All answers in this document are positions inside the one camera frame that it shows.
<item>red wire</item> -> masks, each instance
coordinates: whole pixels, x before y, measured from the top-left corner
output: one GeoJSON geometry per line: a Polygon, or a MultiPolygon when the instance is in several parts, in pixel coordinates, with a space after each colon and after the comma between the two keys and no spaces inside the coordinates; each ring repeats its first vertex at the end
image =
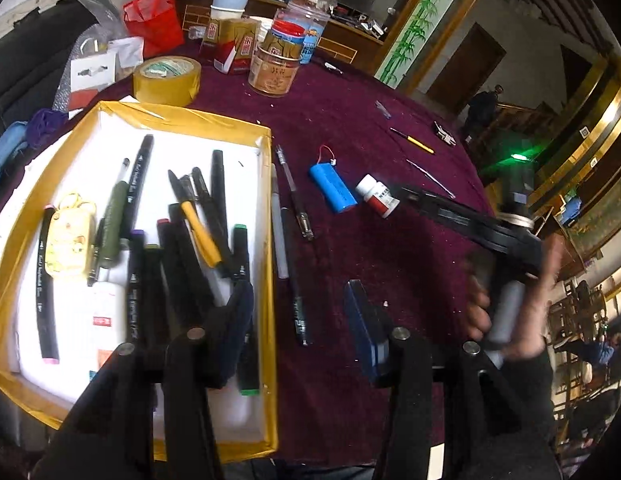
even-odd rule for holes
{"type": "Polygon", "coordinates": [[[319,147],[319,155],[318,155],[318,157],[317,157],[317,163],[318,163],[318,164],[319,164],[319,161],[321,160],[321,149],[322,149],[322,148],[326,148],[327,150],[329,150],[329,152],[331,152],[331,156],[332,156],[333,160],[335,160],[335,159],[337,158],[337,157],[335,156],[335,153],[333,153],[333,150],[331,150],[331,149],[330,149],[327,145],[322,144],[322,145],[319,147]]]}

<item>red paper bag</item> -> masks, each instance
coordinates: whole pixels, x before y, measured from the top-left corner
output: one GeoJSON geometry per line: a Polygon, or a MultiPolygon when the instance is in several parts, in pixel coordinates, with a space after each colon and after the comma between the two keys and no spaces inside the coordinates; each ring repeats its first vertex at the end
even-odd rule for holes
{"type": "Polygon", "coordinates": [[[124,6],[124,23],[144,39],[144,57],[154,57],[184,43],[175,0],[133,0],[124,6]]]}

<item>bamboo painting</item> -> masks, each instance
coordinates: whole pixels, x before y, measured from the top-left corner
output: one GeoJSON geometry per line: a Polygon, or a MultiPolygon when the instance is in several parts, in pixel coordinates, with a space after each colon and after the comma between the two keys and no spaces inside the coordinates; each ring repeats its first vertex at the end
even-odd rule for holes
{"type": "Polygon", "coordinates": [[[428,32],[433,27],[433,18],[440,12],[443,13],[452,0],[447,0],[446,5],[442,6],[442,9],[439,9],[437,5],[440,1],[419,1],[417,7],[415,7],[415,12],[411,16],[409,26],[405,28],[401,40],[395,44],[391,57],[387,60],[382,73],[379,75],[380,81],[389,86],[397,86],[399,81],[396,72],[405,63],[412,62],[416,54],[415,47],[419,43],[426,43],[428,32]]]}

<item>yellow keychain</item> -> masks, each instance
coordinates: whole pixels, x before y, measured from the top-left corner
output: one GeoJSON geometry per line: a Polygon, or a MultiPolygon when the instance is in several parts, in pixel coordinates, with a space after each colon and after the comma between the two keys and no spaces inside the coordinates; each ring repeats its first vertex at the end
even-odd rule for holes
{"type": "Polygon", "coordinates": [[[70,193],[52,215],[46,242],[46,272],[54,278],[85,276],[97,208],[70,193]]]}

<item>blue battery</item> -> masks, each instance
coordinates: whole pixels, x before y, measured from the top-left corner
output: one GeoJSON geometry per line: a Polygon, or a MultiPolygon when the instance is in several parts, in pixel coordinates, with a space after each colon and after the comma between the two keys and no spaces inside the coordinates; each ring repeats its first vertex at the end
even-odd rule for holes
{"type": "Polygon", "coordinates": [[[315,164],[308,170],[310,176],[324,193],[335,213],[341,213],[357,204],[344,181],[328,162],[315,164]]]}

